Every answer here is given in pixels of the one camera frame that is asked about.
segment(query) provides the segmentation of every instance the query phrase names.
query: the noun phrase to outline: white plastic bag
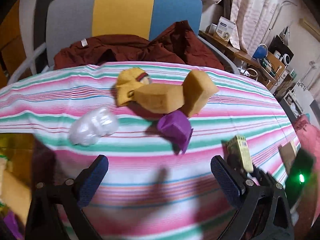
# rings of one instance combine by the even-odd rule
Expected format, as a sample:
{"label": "white plastic bag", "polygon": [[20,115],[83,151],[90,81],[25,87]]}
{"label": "white plastic bag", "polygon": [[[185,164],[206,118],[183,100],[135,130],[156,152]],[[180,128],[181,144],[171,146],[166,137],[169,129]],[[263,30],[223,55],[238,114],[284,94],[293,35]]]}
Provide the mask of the white plastic bag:
{"label": "white plastic bag", "polygon": [[100,106],[71,125],[69,140],[72,144],[88,146],[97,143],[99,137],[115,133],[117,129],[117,117],[106,106]]}

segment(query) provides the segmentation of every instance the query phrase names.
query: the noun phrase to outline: green light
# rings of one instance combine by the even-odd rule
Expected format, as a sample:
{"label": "green light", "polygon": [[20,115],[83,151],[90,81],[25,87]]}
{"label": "green light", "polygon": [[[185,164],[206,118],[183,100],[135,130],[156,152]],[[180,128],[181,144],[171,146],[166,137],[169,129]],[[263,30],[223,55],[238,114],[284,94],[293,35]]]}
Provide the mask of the green light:
{"label": "green light", "polygon": [[303,182],[304,182],[304,177],[303,177],[303,175],[302,175],[302,174],[300,174],[300,175],[299,175],[299,180],[300,180],[300,182],[301,182],[301,183],[303,183]]}

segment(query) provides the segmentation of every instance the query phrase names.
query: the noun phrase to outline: small box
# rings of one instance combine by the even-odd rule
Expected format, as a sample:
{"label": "small box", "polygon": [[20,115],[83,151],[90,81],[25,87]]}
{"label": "small box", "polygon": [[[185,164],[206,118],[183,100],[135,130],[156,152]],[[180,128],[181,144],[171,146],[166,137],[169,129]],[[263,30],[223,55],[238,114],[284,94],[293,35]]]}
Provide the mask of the small box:
{"label": "small box", "polygon": [[297,148],[294,142],[291,140],[290,142],[286,143],[284,146],[279,147],[279,152],[285,167],[285,171],[289,175],[291,166],[294,160],[296,159]]}
{"label": "small box", "polygon": [[243,168],[249,172],[253,172],[253,165],[247,140],[244,136],[236,135],[227,143],[227,149],[229,154],[236,154],[239,156]]}
{"label": "small box", "polygon": [[209,33],[210,33],[210,34],[214,34],[214,32],[216,31],[216,28],[217,28],[217,25],[214,24],[214,23],[212,23],[212,24],[210,25]]}
{"label": "small box", "polygon": [[221,16],[213,36],[228,43],[235,27],[236,24],[234,22],[231,22],[230,20]]}

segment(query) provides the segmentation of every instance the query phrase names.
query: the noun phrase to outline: yellow stripe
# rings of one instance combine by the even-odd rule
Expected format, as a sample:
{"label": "yellow stripe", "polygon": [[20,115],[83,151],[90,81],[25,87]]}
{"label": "yellow stripe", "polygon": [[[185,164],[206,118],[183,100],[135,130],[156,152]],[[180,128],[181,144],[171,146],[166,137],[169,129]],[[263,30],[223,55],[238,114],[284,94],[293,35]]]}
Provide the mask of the yellow stripe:
{"label": "yellow stripe", "polygon": [[148,39],[154,0],[95,0],[92,36],[133,34]]}

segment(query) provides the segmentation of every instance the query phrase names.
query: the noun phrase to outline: yellow sponge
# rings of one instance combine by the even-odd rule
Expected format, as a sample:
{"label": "yellow sponge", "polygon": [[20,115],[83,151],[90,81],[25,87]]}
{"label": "yellow sponge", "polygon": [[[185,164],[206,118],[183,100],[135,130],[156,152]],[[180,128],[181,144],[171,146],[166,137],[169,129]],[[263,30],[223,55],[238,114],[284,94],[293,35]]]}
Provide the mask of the yellow sponge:
{"label": "yellow sponge", "polygon": [[208,99],[219,91],[206,72],[195,69],[189,72],[182,86],[185,104],[181,111],[187,117],[198,114]]}
{"label": "yellow sponge", "polygon": [[171,113],[184,104],[183,88],[179,85],[151,83],[134,91],[134,100],[155,114]]}

